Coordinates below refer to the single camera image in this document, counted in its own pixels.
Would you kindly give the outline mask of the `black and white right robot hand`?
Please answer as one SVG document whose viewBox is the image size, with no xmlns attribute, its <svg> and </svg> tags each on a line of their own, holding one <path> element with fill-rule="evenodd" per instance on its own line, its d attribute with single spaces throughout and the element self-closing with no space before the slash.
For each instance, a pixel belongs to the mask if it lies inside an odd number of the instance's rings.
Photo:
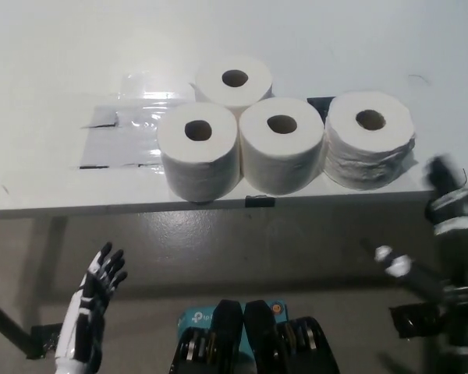
<svg viewBox="0 0 468 374">
<path fill-rule="evenodd" d="M 390 278 L 415 295 L 448 307 L 468 305 L 468 188 L 444 156 L 429 162 L 427 180 L 432 193 L 426 212 L 440 273 L 390 245 L 367 239 L 360 244 Z"/>
</svg>

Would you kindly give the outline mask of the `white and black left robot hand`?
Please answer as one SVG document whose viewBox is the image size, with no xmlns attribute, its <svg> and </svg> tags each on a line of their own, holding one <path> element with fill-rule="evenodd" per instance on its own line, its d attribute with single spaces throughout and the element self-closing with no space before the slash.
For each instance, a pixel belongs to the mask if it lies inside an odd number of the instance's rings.
<svg viewBox="0 0 468 374">
<path fill-rule="evenodd" d="M 101 367 L 105 313 L 127 278 L 124 251 L 107 242 L 73 293 L 55 350 L 55 373 L 96 373 Z"/>
</svg>

